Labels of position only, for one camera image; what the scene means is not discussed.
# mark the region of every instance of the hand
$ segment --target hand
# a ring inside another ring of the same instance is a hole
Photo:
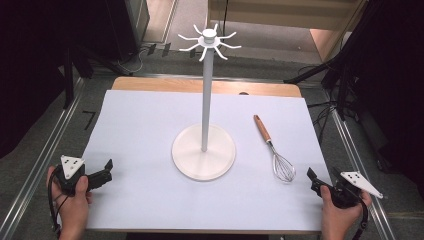
[[[341,209],[334,206],[333,201],[331,200],[331,192],[327,186],[322,185],[321,196],[323,200],[323,209],[322,209],[322,236],[324,240],[342,240],[344,239],[349,228],[355,223],[356,219],[362,213],[361,204],[357,204],[354,207]],[[370,195],[362,191],[361,193],[362,201],[365,205],[371,205]]]
[[[48,169],[47,184],[54,169],[54,167],[49,167]],[[52,198],[56,201],[56,206],[59,207],[65,201],[59,209],[60,218],[62,219],[60,239],[82,238],[87,225],[88,204],[92,202],[92,193],[87,192],[87,188],[88,178],[87,176],[82,176],[76,185],[75,196],[66,199],[66,195],[62,194],[60,185],[56,181],[53,181]]]

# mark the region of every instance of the metal bar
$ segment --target metal bar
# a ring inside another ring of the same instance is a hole
[[[352,167],[355,171],[361,172],[361,174],[365,176],[369,182],[371,182],[371,179],[367,174],[365,166],[362,163],[358,150],[356,149],[353,139],[349,133],[349,129],[346,125],[346,122],[341,121],[339,115],[336,112],[333,112],[332,115],[336,127],[340,133],[340,137],[346,148]],[[386,212],[384,211],[380,200],[377,197],[374,197],[373,195],[371,195],[371,198],[373,204],[369,207],[369,211],[374,219],[374,223],[377,227],[377,231],[380,234],[380,238],[386,240],[395,240],[396,237],[393,233],[393,230],[386,216]]]
[[[72,101],[68,109],[62,111],[30,174],[9,209],[9,212],[0,228],[1,239],[12,239],[12,236],[31,201],[40,180],[44,177],[43,173],[50,163],[51,156],[53,155],[63,132],[65,131],[75,108],[78,105],[84,85],[84,80],[79,78],[74,89],[74,92],[76,93],[75,99]]]

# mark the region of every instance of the floor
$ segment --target floor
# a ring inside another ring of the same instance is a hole
[[[196,1],[196,6],[204,9],[207,1]],[[171,52],[162,57],[159,44],[152,55],[143,52],[140,59],[134,58],[125,64],[130,69],[141,70],[135,76],[143,75],[195,75],[201,76],[202,69],[198,56],[190,58],[188,53],[178,52],[179,48],[190,47],[192,43],[183,41],[177,34],[186,37],[195,37],[192,24],[204,26],[205,12],[190,11],[193,1],[178,0],[169,32],[164,43],[171,43]],[[277,82],[297,76],[306,69],[321,63],[319,55],[314,49],[312,37],[307,29],[261,27],[244,24],[227,23],[228,32],[237,31],[231,45],[242,45],[234,51],[223,51],[229,57],[228,61],[217,59],[215,62],[215,76],[233,77],[238,79],[256,79],[263,82]],[[15,151],[0,160],[0,217],[5,219],[9,212],[8,206],[16,201],[27,176],[34,172],[34,165],[47,159],[43,166],[54,164],[61,154],[81,156],[90,133],[97,120],[89,124],[90,115],[85,112],[100,112],[102,96],[110,89],[116,75],[108,69],[93,63],[95,74],[92,79],[83,79],[76,84],[81,95],[77,96],[78,104],[72,112],[63,111],[64,96],[61,95],[53,102],[44,116],[37,121],[27,133]],[[325,73],[318,74],[299,84],[302,96],[307,104],[328,101],[325,91],[320,88],[319,81]],[[315,120],[322,107],[310,108],[311,120]],[[70,114],[72,117],[66,122],[65,129],[55,129],[61,116]],[[50,141],[52,132],[58,131],[57,142],[52,149],[45,149]],[[375,154],[368,143],[366,134],[359,123],[348,118],[340,123],[336,115],[330,115],[328,124],[323,133],[321,149],[328,165],[345,169],[355,169],[353,158],[360,159],[366,169],[370,181],[377,189],[385,194],[379,205],[375,202],[373,213],[384,212],[390,224],[390,229],[379,229],[375,224],[376,216],[372,216],[369,228],[363,233],[362,239],[424,239],[424,201],[418,195],[414,184],[401,174],[384,174],[375,162]],[[21,208],[26,212],[17,226],[11,239],[53,239],[50,232],[50,220],[47,214],[46,191],[44,186],[44,170],[38,178],[32,179],[33,197],[31,202],[24,202]],[[87,231],[86,239],[125,239],[125,233],[109,233]],[[316,239],[314,235],[285,236],[284,239]],[[269,236],[271,240],[283,239],[280,235]]]

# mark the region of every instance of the whisk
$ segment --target whisk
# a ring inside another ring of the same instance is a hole
[[[259,116],[254,115],[253,118],[255,119],[256,125],[258,126],[262,137],[274,153],[272,164],[275,176],[283,182],[293,181],[294,177],[296,176],[296,170],[294,169],[293,165],[275,150],[271,142],[271,137],[269,136],[269,133]]]

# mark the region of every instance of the white sheet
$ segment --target white sheet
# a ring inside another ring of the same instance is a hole
[[[211,182],[184,176],[172,161],[175,137],[201,123],[202,95],[110,90],[83,158],[87,173],[113,159],[113,180],[94,190],[89,229],[319,231],[322,200],[306,172],[330,182],[303,98],[213,94],[210,123],[233,138],[232,168]],[[253,115],[297,170],[284,184]]]

